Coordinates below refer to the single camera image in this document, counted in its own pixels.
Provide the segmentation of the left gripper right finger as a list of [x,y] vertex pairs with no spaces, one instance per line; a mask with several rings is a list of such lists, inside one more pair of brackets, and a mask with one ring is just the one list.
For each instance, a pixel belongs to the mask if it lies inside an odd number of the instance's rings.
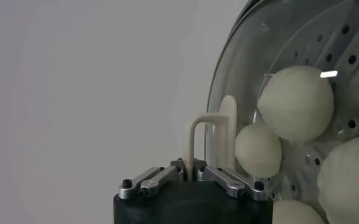
[[270,199],[264,182],[247,177],[230,169],[208,166],[205,161],[194,159],[194,177],[197,181],[211,181],[233,198],[248,196],[255,201]]

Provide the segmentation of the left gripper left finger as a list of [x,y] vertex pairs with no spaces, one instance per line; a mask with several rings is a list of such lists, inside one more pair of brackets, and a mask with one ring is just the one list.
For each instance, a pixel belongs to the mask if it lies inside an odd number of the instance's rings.
[[139,196],[151,198],[158,195],[160,189],[168,183],[183,181],[185,174],[182,158],[171,161],[168,167],[151,167],[133,179],[124,179],[118,187],[117,196],[122,200]]

